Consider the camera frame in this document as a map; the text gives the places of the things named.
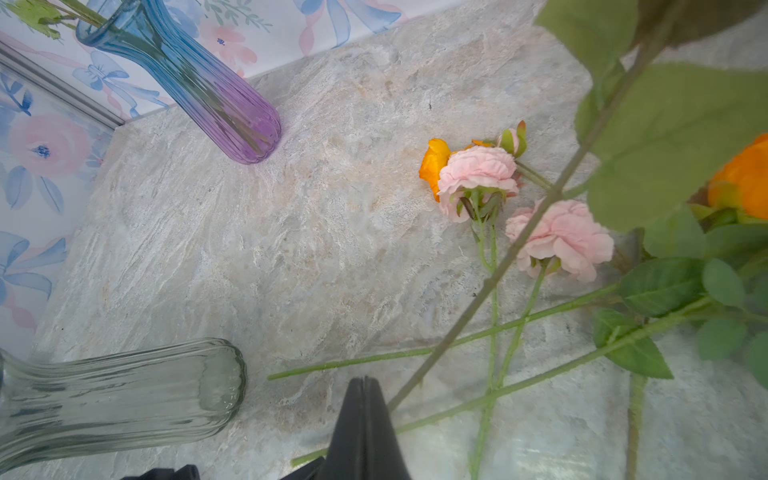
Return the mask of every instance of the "clear glass vase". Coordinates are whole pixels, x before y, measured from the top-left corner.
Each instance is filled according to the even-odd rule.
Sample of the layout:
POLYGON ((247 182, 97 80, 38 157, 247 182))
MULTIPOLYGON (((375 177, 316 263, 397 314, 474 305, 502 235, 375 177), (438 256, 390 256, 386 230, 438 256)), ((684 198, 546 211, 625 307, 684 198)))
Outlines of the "clear glass vase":
POLYGON ((0 475, 41 460, 194 442, 243 401, 245 363, 222 339, 32 365, 0 350, 0 475))
POLYGON ((221 150, 242 164, 265 159, 280 140, 269 102, 181 30, 163 0, 90 0, 108 20, 78 23, 78 40, 138 63, 221 150))

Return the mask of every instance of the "black object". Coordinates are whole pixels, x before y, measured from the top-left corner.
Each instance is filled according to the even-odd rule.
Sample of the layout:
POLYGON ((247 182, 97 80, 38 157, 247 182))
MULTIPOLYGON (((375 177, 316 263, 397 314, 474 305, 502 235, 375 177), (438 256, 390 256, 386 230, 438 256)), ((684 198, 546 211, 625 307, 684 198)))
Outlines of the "black object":
POLYGON ((122 480, 200 480, 194 465, 185 465, 174 472, 172 468, 153 468, 141 477, 123 477, 122 480))
POLYGON ((379 382, 368 376, 352 379, 347 386, 328 457, 281 480, 340 479, 411 480, 379 382))

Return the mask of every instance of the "orange ranunculus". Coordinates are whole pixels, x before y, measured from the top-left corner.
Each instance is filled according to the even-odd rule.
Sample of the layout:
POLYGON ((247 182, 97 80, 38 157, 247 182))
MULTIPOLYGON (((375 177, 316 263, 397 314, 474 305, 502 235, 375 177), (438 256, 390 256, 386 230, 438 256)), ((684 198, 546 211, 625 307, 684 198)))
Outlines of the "orange ranunculus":
POLYGON ((707 196, 711 207, 743 208, 747 215, 768 220, 768 134, 717 172, 707 196))
POLYGON ((435 200, 438 202, 440 197, 437 193, 440 189, 437 186, 437 181, 440 180, 440 170, 448 164, 448 157, 450 156, 451 149, 448 148, 448 144, 439 138, 433 138, 429 141, 429 149, 424 154, 424 161, 422 161, 422 167, 419 169, 419 178, 427 180, 435 195, 435 200))

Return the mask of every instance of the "countertop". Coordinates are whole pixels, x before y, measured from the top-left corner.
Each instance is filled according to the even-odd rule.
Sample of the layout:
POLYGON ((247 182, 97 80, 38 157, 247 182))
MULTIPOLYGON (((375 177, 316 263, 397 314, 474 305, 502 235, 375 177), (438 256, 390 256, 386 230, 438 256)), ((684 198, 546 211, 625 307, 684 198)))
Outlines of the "countertop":
MULTIPOLYGON (((247 395, 212 438, 44 462, 2 480, 117 479, 187 463, 203 480, 277 480, 292 457, 326 445, 350 378, 375 376, 394 395, 422 358, 266 376, 433 344, 458 318, 483 272, 468 224, 442 217, 419 165, 433 137, 457 148, 525 119, 525 159, 556 178, 576 148, 572 119, 589 79, 531 26, 543 3, 470 1, 253 79, 284 132, 259 165, 227 159, 179 108, 118 128, 34 358, 60 362, 216 336, 242 349, 247 395)), ((768 68, 765 25, 766 9, 662 60, 768 68)), ((540 196, 526 185, 502 216, 540 196)), ((591 285, 553 276, 537 310, 615 278, 607 266, 591 285)), ((503 320, 521 312, 531 285, 513 267, 501 287, 503 320)), ((488 317, 484 308, 468 332, 488 317)), ((639 478, 765 475, 768 392, 734 362, 701 362, 691 330, 658 344, 677 378, 649 382, 639 478)), ((532 323, 507 382, 592 348, 589 310, 532 323)), ((487 340, 452 350, 394 423, 481 395, 487 352, 487 340)), ((628 378, 600 359, 504 397, 482 477, 623 478, 628 378)), ((468 478, 478 419, 467 412, 401 435, 412 477, 468 478)))

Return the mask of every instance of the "wall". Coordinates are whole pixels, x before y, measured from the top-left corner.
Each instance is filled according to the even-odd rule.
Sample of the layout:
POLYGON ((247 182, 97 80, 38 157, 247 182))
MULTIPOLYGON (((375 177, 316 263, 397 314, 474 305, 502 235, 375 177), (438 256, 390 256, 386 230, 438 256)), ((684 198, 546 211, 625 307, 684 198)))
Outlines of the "wall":
MULTIPOLYGON (((166 0, 177 23, 240 76, 252 77, 385 31, 461 0, 166 0)), ((0 2, 0 41, 127 120, 172 104, 141 67, 81 45, 68 28, 53 40, 0 2)))
POLYGON ((25 357, 112 131, 0 71, 0 348, 25 357))

